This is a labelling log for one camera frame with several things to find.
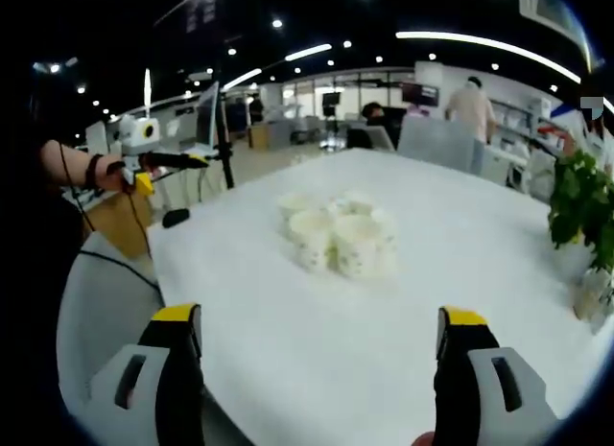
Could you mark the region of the person's left hand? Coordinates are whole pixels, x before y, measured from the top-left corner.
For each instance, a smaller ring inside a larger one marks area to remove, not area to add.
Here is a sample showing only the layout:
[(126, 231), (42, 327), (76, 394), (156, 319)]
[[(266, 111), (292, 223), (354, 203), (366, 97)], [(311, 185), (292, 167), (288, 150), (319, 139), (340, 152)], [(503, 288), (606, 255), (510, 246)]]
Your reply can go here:
[(124, 178), (126, 163), (124, 161), (114, 161), (104, 167), (104, 172), (101, 177), (100, 187), (106, 191), (123, 192), (128, 189)]

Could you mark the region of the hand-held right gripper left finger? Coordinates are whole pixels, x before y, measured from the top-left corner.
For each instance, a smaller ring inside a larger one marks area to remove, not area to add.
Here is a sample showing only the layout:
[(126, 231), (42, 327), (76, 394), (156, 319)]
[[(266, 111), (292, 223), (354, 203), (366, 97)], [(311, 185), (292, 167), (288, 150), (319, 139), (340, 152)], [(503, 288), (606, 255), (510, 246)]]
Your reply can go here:
[(203, 388), (201, 307), (163, 308), (94, 376), (87, 428), (98, 445), (203, 445)]

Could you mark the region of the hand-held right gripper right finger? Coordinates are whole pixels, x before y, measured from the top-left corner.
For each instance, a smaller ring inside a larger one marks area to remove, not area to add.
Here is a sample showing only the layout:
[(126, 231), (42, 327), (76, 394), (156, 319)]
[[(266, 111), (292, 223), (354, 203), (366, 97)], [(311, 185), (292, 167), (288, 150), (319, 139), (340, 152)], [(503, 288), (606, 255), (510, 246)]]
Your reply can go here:
[(546, 384), (479, 314), (438, 310), (435, 445), (540, 445), (558, 419)]

